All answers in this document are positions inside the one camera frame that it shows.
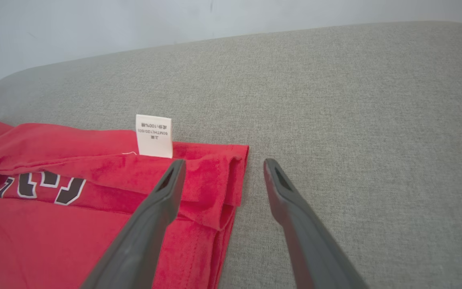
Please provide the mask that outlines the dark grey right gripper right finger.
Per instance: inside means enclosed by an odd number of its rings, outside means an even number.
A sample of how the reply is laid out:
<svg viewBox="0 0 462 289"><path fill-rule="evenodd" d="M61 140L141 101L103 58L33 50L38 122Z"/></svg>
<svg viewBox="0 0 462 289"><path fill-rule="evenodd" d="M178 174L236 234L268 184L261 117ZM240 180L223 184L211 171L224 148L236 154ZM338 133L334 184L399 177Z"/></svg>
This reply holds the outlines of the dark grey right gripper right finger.
<svg viewBox="0 0 462 289"><path fill-rule="evenodd" d="M264 161L268 202L284 229L299 289L366 289L367 284L275 159Z"/></svg>

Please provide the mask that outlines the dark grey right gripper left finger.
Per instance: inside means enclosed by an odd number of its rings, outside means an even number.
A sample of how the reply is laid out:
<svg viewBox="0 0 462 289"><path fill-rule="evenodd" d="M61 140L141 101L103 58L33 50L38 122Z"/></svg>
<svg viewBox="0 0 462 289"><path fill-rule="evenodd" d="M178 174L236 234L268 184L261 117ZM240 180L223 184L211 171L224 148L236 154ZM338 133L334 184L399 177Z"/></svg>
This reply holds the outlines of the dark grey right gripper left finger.
<svg viewBox="0 0 462 289"><path fill-rule="evenodd" d="M167 227L176 219L186 176L174 161L97 262L83 289L150 289Z"/></svg>

